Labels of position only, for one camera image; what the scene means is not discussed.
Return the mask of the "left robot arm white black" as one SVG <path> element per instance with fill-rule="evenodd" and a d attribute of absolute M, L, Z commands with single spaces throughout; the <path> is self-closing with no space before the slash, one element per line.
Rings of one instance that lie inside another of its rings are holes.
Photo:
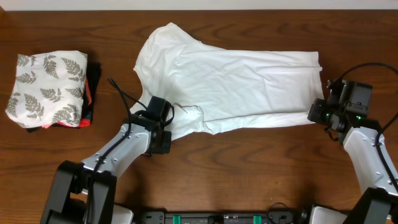
<path fill-rule="evenodd" d="M 92 156 L 62 162 L 41 223 L 132 223 L 133 211 L 114 202 L 117 181 L 139 156 L 169 153 L 171 138 L 157 123 L 124 123 Z"/>

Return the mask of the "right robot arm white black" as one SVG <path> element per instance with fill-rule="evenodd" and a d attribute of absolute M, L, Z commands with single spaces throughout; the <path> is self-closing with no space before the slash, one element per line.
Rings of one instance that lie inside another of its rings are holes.
<path fill-rule="evenodd" d="M 314 206 L 309 223 L 397 223 L 397 171 L 386 150 L 380 124 L 364 114 L 317 99 L 308 119 L 338 133 L 335 139 L 348 153 L 358 178 L 361 198 L 343 214 L 331 208 Z"/>

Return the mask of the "white t-shirt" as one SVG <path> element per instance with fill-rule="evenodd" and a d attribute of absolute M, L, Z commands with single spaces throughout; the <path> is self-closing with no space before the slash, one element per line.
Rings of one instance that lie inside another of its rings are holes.
<path fill-rule="evenodd" d="M 171 103 L 172 139 L 239 128 L 308 124 L 312 103 L 323 97 L 317 52 L 226 50 L 194 39 L 170 23 L 153 31 L 134 71 L 142 96 Z"/>

